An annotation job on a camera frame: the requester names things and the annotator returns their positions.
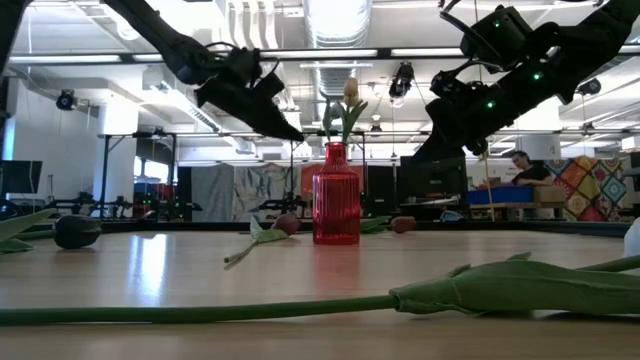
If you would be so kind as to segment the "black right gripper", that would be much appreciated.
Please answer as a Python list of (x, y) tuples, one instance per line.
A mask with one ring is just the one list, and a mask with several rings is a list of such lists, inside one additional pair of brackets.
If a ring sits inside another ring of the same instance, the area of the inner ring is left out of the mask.
[(476, 124), (477, 118), (493, 109), (493, 100), (480, 98), (467, 107), (437, 98), (429, 103), (433, 128), (426, 142), (411, 157), (412, 162), (433, 162), (465, 157), (463, 147), (472, 153), (488, 150), (487, 134)]

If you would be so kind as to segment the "dark red artificial tulip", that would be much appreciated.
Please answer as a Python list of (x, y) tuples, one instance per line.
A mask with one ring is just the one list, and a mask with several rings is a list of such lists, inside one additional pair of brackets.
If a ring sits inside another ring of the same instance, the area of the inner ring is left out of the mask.
[(362, 234), (381, 233), (391, 230), (397, 234), (412, 231), (417, 225), (414, 217), (411, 216), (381, 216), (371, 219), (362, 220), (360, 223), (360, 232)]

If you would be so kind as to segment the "peach artificial tulip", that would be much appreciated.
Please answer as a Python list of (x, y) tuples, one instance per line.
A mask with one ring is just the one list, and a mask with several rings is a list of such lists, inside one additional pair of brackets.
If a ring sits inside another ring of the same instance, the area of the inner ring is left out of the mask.
[(343, 101), (339, 103), (342, 119), (342, 141), (347, 142), (356, 122), (367, 108), (368, 103), (360, 98), (358, 81), (349, 77), (343, 90)]

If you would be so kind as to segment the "maroon artificial tulip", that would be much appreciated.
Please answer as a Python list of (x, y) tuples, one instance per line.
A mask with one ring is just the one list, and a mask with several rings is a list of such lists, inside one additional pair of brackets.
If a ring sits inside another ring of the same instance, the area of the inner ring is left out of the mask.
[(226, 256), (223, 259), (224, 264), (232, 266), (241, 261), (258, 245), (288, 239), (298, 232), (300, 226), (301, 221), (292, 214), (280, 215), (268, 229), (263, 228), (256, 217), (252, 217), (249, 229), (250, 244), (242, 251)]

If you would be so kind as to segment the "white artificial tulip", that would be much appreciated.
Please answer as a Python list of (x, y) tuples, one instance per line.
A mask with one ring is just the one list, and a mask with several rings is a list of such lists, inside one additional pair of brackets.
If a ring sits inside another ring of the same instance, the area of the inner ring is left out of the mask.
[(289, 318), (393, 309), (432, 314), (568, 311), (640, 315), (640, 255), (569, 269), (530, 254), (473, 266), (443, 277), (393, 288), (386, 295), (325, 301), (218, 307), (97, 307), (0, 309), (0, 326), (66, 323), (193, 324)]

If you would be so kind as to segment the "black artificial tulip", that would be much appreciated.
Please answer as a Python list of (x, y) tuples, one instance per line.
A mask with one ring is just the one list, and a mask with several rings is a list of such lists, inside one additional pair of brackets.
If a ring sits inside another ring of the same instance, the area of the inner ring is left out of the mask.
[(94, 244), (102, 234), (99, 219), (83, 215), (64, 215), (54, 221), (50, 230), (28, 232), (28, 229), (55, 213), (53, 209), (0, 221), (0, 255), (29, 252), (34, 246), (28, 240), (53, 238), (59, 248), (75, 250)]

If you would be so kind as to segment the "large black monitor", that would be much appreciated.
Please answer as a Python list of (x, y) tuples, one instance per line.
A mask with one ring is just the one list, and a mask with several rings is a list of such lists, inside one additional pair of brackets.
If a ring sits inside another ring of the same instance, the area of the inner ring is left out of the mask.
[(468, 193), (468, 178), (464, 157), (434, 162), (414, 163), (402, 157), (398, 173), (397, 192), (400, 200), (443, 199)]

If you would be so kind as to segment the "blue plastic bin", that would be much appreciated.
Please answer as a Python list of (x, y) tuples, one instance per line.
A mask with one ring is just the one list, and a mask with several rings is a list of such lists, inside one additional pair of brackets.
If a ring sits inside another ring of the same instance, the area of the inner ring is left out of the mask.
[(488, 205), (490, 202), (502, 203), (531, 203), (534, 197), (534, 188), (527, 186), (504, 186), (488, 190), (471, 190), (467, 195), (469, 205)]

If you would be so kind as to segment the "grey leaf-print curtain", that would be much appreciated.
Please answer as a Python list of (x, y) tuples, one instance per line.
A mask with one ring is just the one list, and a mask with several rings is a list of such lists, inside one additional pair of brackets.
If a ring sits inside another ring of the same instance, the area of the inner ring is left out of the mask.
[(194, 222), (249, 222), (275, 219), (280, 210), (259, 210), (267, 200), (283, 200), (294, 191), (300, 194), (301, 168), (277, 164), (238, 166), (220, 164), (191, 169), (192, 201), (201, 211), (192, 215)]

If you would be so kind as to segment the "person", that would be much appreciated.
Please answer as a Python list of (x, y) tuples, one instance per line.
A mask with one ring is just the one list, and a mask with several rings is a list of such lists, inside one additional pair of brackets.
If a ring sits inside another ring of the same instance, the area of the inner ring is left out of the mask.
[(511, 155), (513, 164), (520, 172), (510, 181), (516, 186), (551, 186), (551, 173), (544, 166), (534, 163), (529, 155), (523, 151), (516, 151)]

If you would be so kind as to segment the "overhead light bar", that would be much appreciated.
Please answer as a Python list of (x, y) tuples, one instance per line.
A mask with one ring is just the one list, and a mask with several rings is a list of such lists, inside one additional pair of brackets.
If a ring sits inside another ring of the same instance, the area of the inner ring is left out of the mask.
[[(431, 48), (338, 48), (338, 49), (268, 49), (260, 55), (265, 60), (281, 61), (359, 61), (391, 59), (463, 59), (461, 50), (455, 47)], [(10, 64), (27, 66), (104, 65), (104, 64), (152, 64), (162, 63), (158, 53), (65, 53), (18, 54), (9, 57)]]

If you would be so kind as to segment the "cardboard box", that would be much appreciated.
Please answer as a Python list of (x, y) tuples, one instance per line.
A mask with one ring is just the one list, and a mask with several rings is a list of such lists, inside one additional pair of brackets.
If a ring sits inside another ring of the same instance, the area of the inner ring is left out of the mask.
[(533, 190), (534, 203), (564, 203), (566, 190), (562, 186), (536, 186)]

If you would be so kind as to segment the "black ceiling spotlight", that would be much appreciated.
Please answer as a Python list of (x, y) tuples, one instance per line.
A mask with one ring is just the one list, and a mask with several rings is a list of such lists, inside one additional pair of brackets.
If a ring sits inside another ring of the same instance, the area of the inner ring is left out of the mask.
[(602, 85), (597, 78), (592, 78), (589, 81), (584, 82), (579, 85), (576, 89), (576, 92), (581, 96), (586, 95), (597, 95), (600, 93), (602, 89)]
[(73, 111), (77, 108), (77, 98), (73, 89), (62, 89), (56, 99), (56, 107), (61, 111)]

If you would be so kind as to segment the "black aluminium table frame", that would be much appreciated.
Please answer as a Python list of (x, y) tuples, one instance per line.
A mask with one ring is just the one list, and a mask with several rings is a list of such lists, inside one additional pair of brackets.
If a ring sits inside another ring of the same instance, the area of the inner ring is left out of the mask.
[[(623, 238), (631, 223), (612, 222), (568, 222), (568, 221), (524, 221), (489, 222), (458, 221), (453, 223), (420, 221), (417, 231), (533, 231), (561, 234)], [(213, 231), (246, 232), (248, 223), (204, 223), (204, 222), (103, 222), (105, 234), (124, 232), (178, 232)]]

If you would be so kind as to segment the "black metal frame stand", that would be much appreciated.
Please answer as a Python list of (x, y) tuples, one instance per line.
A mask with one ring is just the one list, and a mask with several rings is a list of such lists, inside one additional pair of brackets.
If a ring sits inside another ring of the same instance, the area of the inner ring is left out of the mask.
[(103, 161), (102, 161), (102, 171), (101, 171), (101, 185), (100, 185), (100, 198), (97, 202), (97, 209), (99, 211), (98, 218), (103, 220), (105, 218), (105, 207), (107, 205), (106, 199), (106, 188), (107, 188), (107, 177), (108, 177), (108, 164), (109, 164), (109, 153), (115, 149), (124, 139), (132, 138), (132, 139), (150, 139), (150, 140), (159, 140), (164, 138), (170, 138), (171, 143), (171, 164), (169, 165), (169, 174), (168, 174), (168, 187), (169, 187), (169, 195), (168, 199), (165, 201), (164, 207), (167, 209), (167, 220), (171, 219), (173, 215), (173, 211), (176, 208), (176, 196), (175, 196), (175, 186), (174, 186), (174, 172), (176, 168), (176, 149), (177, 149), (177, 133), (173, 132), (165, 132), (164, 130), (154, 130), (153, 132), (142, 132), (136, 131), (130, 134), (99, 134), (98, 138), (104, 140), (104, 149), (103, 149)]

